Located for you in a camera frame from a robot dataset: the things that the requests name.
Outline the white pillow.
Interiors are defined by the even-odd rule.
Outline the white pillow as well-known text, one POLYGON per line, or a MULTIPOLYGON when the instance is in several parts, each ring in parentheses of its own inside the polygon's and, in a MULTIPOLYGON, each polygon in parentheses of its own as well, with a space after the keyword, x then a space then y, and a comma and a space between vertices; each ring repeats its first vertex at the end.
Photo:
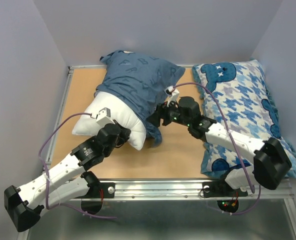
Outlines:
MULTIPOLYGON (((113 94, 99 91, 96 93, 92 103, 86 108, 85 113, 97 114, 99 110, 109 108, 111 118, 124 128, 130 129, 129 144, 140 151, 147 136, 143 122, 137 117, 135 112, 122 100, 113 94)), ((82 115, 72 129, 72 134, 76 136, 95 136, 100 127, 91 115, 82 115)))

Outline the dark blue lettered pillowcase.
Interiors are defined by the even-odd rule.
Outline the dark blue lettered pillowcase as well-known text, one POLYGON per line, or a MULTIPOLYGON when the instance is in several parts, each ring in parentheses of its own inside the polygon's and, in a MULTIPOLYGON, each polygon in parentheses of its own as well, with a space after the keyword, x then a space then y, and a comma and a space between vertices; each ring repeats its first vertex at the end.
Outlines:
POLYGON ((147 118, 166 100, 166 88, 175 86, 186 69, 162 58, 125 50, 116 50, 99 61, 106 65, 106 74, 95 94, 105 92, 123 101, 143 123, 146 137, 159 146, 162 134, 147 118))

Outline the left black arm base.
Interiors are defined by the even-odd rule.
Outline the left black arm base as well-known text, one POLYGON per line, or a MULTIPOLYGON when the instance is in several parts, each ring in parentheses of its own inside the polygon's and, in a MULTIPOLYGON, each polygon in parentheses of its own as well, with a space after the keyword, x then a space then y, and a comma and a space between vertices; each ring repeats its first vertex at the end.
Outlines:
POLYGON ((97 214, 104 205, 104 200, 115 197, 116 184, 114 182, 101 182, 98 186, 91 187, 81 197, 81 209, 90 214, 97 214))

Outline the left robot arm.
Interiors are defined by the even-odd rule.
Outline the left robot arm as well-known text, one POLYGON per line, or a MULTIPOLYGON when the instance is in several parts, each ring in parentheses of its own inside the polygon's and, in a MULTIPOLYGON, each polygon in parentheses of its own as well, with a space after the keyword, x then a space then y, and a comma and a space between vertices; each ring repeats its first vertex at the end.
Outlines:
POLYGON ((126 143, 130 133, 116 122, 108 123, 48 172, 19 187, 7 187, 4 207, 16 230, 20 233, 30 229, 51 207, 63 206, 76 197, 101 194, 101 183, 89 170, 126 143))

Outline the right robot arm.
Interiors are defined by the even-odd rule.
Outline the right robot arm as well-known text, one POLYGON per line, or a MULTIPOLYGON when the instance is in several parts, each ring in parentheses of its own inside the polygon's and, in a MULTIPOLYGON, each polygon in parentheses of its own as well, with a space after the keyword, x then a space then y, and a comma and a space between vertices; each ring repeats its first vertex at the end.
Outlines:
POLYGON ((194 138, 224 147, 249 161, 250 166, 241 161, 241 168, 228 170, 225 178, 218 182, 219 192, 223 195, 253 185, 275 190, 292 167, 278 139, 262 140, 228 130, 201 114, 199 104, 189 96, 181 97, 179 102, 159 103, 146 120, 157 128, 170 123, 186 126, 194 138))

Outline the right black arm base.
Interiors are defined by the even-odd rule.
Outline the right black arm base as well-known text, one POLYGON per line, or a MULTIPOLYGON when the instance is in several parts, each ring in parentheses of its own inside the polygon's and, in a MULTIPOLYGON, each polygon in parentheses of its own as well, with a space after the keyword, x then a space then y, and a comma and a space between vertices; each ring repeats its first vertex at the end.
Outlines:
POLYGON ((218 209, 230 215, 238 215, 239 198, 247 197, 248 191, 241 188, 232 189, 225 181, 206 181, 202 184, 199 196, 203 199, 218 198, 218 209))

